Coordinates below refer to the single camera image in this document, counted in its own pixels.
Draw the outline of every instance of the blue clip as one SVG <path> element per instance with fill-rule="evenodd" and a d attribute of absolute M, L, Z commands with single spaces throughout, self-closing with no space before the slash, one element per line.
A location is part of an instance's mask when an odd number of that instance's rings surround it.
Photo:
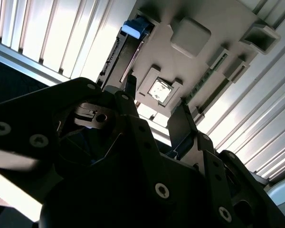
<path fill-rule="evenodd" d="M 130 36 L 140 39 L 143 34 L 147 34 L 146 30 L 149 22 L 143 17 L 139 17 L 133 20 L 127 20 L 122 26 L 122 31 Z"/>

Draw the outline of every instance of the metal bracket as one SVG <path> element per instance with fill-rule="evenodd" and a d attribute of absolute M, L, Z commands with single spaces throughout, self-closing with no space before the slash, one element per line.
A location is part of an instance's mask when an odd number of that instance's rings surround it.
<path fill-rule="evenodd" d="M 112 109 L 90 103 L 82 103 L 75 110 L 75 114 L 77 117 L 74 122 L 88 128 L 103 129 L 115 119 L 115 112 Z"/>

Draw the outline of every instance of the mounting hole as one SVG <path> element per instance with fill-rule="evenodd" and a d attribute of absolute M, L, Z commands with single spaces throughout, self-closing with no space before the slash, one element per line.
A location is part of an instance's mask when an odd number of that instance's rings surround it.
<path fill-rule="evenodd" d="M 35 134 L 29 138 L 29 143 L 33 147 L 43 148 L 48 145 L 48 138 L 42 134 Z"/>
<path fill-rule="evenodd" d="M 90 89 L 96 89 L 95 85 L 92 84 L 87 84 L 87 87 L 89 87 Z"/>
<path fill-rule="evenodd" d="M 99 123 L 103 123 L 107 120 L 107 116 L 105 114 L 100 114 L 96 117 L 96 121 Z"/>
<path fill-rule="evenodd" d="M 5 122 L 0 122 L 0 136 L 5 136 L 11 131 L 10 125 Z"/>
<path fill-rule="evenodd" d="M 222 180 L 221 177 L 219 175 L 217 175 L 217 174 L 215 175 L 215 178 L 218 179 L 219 181 Z"/>
<path fill-rule="evenodd" d="M 150 149 L 150 148 L 151 148 L 151 144 L 148 143 L 148 142 L 145 142 L 145 143 L 144 143 L 144 146 L 145 146 L 145 148 L 147 148 L 147 149 Z"/>
<path fill-rule="evenodd" d="M 146 131 L 142 126 L 139 126 L 138 129 L 139 129 L 141 132 L 145 132 L 145 131 Z"/>
<path fill-rule="evenodd" d="M 162 183 L 157 183 L 155 185 L 155 191 L 163 199 L 167 199 L 170 195 L 169 189 Z"/>
<path fill-rule="evenodd" d="M 126 96 L 126 95 L 124 95 L 124 94 L 122 95 L 122 98 L 123 98 L 123 99 L 126 99 L 126 100 L 129 100 L 128 96 Z"/>

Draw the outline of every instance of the silver screw head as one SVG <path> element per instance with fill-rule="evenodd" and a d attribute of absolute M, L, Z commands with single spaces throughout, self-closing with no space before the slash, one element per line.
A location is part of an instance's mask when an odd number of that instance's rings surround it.
<path fill-rule="evenodd" d="M 0 122 L 0 136 L 5 136 L 11 131 L 10 125 L 5 122 Z"/>
<path fill-rule="evenodd" d="M 207 135 L 203 135 L 204 136 L 204 139 L 206 139 L 206 140 L 210 140 L 210 138 L 207 136 Z"/>
<path fill-rule="evenodd" d="M 122 98 L 126 99 L 126 100 L 129 100 L 129 98 L 126 96 L 126 95 L 122 95 Z"/>
<path fill-rule="evenodd" d="M 29 138 L 29 143 L 33 147 L 43 148 L 48 145 L 48 138 L 42 134 L 35 134 Z"/>
<path fill-rule="evenodd" d="M 90 89 L 96 89 L 95 85 L 92 84 L 87 84 L 87 87 L 89 87 Z"/>
<path fill-rule="evenodd" d="M 167 199 L 170 195 L 169 189 L 162 183 L 157 183 L 155 185 L 155 191 L 156 191 L 157 195 L 159 195 L 163 199 Z"/>
<path fill-rule="evenodd" d="M 236 157 L 234 156 L 234 154 L 232 154 L 232 153 L 228 153 L 228 155 L 229 155 L 229 157 L 231 157 L 231 158 L 236 158 Z"/>
<path fill-rule="evenodd" d="M 219 214 L 221 215 L 221 217 L 228 223 L 230 223 L 232 221 L 232 217 L 229 213 L 229 211 L 224 208 L 224 207 L 219 207 L 218 208 Z"/>

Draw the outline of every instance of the corrugated metal wall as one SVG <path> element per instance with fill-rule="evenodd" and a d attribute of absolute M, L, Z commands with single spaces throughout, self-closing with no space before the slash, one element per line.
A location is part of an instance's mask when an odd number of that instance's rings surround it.
<path fill-rule="evenodd" d="M 268 55 L 259 54 L 253 60 L 198 128 L 210 136 L 218 151 L 235 152 L 250 171 L 274 180 L 285 173 L 285 1 L 269 3 L 273 8 L 267 14 L 261 9 L 259 14 L 277 27 L 280 42 Z"/>
<path fill-rule="evenodd" d="M 0 61 L 46 85 L 96 80 L 136 0 L 0 0 Z"/>
<path fill-rule="evenodd" d="M 218 151 L 236 152 L 251 171 L 273 180 L 285 171 L 285 0 L 239 1 L 281 40 L 253 60 L 198 128 Z M 79 76 L 96 80 L 135 2 L 0 0 L 0 62 L 49 86 Z"/>

